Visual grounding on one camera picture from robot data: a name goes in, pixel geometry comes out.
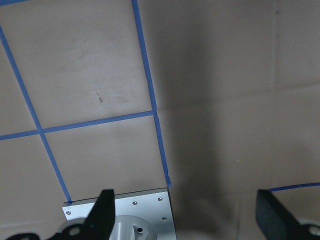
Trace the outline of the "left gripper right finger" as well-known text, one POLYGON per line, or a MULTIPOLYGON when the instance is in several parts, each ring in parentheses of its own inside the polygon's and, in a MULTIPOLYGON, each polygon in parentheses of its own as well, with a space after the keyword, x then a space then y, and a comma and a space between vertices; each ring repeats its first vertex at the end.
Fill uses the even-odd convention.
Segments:
POLYGON ((300 223, 269 190, 256 193, 255 220, 267 240, 318 240, 320 225, 300 223))

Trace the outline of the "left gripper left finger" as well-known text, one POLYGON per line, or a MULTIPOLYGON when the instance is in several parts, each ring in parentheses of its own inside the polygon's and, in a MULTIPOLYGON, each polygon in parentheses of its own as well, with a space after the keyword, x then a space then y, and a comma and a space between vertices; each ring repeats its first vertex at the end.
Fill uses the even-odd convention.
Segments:
POLYGON ((101 191, 83 223, 74 223, 56 232, 51 240, 108 240, 116 220, 115 193, 101 191))

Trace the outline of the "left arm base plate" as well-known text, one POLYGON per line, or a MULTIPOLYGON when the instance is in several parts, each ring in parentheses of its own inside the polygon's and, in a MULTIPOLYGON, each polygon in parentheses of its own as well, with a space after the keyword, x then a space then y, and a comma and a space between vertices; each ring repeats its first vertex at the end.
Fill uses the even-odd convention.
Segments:
POLYGON ((111 240, 175 240, 170 193, 158 188, 117 194, 111 240))

